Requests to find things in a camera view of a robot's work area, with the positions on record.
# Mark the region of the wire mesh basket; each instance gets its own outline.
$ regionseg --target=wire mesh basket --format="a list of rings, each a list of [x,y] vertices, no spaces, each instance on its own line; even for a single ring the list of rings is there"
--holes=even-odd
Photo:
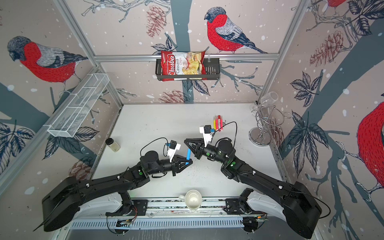
[[[73,137],[109,83],[107,74],[94,73],[48,129],[54,137]]]

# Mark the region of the white dot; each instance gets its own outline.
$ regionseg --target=white dot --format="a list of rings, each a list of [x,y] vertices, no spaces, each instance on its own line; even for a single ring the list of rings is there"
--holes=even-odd
[[[30,187],[27,190],[25,190],[24,194],[31,195],[34,190],[35,190],[35,187]]]

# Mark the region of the black cable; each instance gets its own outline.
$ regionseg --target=black cable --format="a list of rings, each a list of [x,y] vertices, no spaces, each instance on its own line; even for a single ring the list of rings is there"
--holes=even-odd
[[[247,173],[247,174],[253,174],[252,172],[244,171],[244,172],[240,172],[240,173],[238,173],[238,175],[243,175],[244,173]],[[262,177],[262,176],[260,176],[260,175],[258,175],[258,176],[261,177],[261,178],[263,178],[263,179],[265,179],[265,180],[267,180],[267,181],[269,181],[270,183],[272,183],[272,184],[275,185],[276,187],[279,187],[278,185],[276,185],[276,184],[275,184],[274,182],[272,182],[271,180],[266,179],[265,177]],[[325,215],[325,216],[323,216],[323,217],[319,217],[319,219],[328,217],[328,216],[331,214],[331,208],[328,206],[328,204],[326,204],[326,203],[323,202],[322,200],[318,199],[317,197],[312,196],[311,194],[308,194],[308,193],[305,193],[305,192],[292,191],[292,190],[288,190],[288,189],[284,189],[284,188],[283,188],[282,190],[289,191],[289,192],[295,192],[295,193],[299,193],[299,194],[305,194],[305,195],[311,196],[311,197],[313,197],[314,199],[317,199],[317,200],[319,200],[320,202],[322,202],[324,205],[326,205],[327,208],[328,208],[328,211],[329,211],[329,212],[328,212],[327,215]]]
[[[234,141],[233,141],[233,147],[235,147],[235,143],[236,143],[236,135],[237,135],[237,122],[235,122],[235,121],[233,121],[233,122],[236,124],[235,139],[234,139]],[[222,126],[221,128],[217,129],[217,130],[212,134],[212,139],[214,138],[214,135],[215,135],[215,133],[216,133],[217,131],[221,130],[223,127],[225,127],[226,125],[231,124],[231,123],[233,123],[233,122],[227,123],[227,124],[225,124],[224,126]]]
[[[149,144],[153,143],[154,141],[159,140],[159,139],[162,139],[162,138],[164,138],[165,140],[167,140],[167,150],[168,150],[168,149],[169,149],[169,146],[168,146],[168,139],[166,139],[165,137],[159,137],[159,138],[153,140],[152,142],[148,143],[147,145],[145,145],[145,146],[140,150],[140,157],[142,157],[142,155],[141,155],[141,151],[142,151],[146,146],[148,146]],[[164,148],[163,148],[163,155],[164,155],[164,157],[166,157],[167,155],[164,154],[164,149],[165,149],[165,145],[164,145]]]
[[[161,178],[161,177],[164,177],[165,175],[167,175],[168,172],[165,172],[163,176],[153,176],[152,174],[152,178]]]

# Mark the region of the marker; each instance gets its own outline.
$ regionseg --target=marker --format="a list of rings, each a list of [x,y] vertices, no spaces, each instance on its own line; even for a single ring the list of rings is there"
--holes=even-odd
[[[217,122],[218,122],[218,128],[220,129],[222,125],[220,124],[220,115],[217,117]]]

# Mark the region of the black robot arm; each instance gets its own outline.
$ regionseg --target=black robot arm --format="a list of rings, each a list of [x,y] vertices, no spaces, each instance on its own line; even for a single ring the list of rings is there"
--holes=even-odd
[[[126,171],[99,179],[79,180],[67,177],[42,200],[44,231],[50,232],[69,223],[79,206],[95,198],[118,192],[122,197],[122,207],[107,216],[121,216],[129,213],[133,202],[127,193],[150,181],[149,175],[172,171],[173,176],[192,165],[191,160],[175,155],[169,159],[159,160],[155,151],[149,151],[140,158],[140,162]]]
[[[248,184],[271,197],[284,208],[287,224],[299,235],[311,238],[321,208],[302,183],[292,185],[252,168],[235,156],[236,150],[228,138],[219,141],[217,147],[210,144],[205,147],[203,138],[186,139],[184,143],[197,159],[204,155],[222,163],[221,172],[229,179]]]

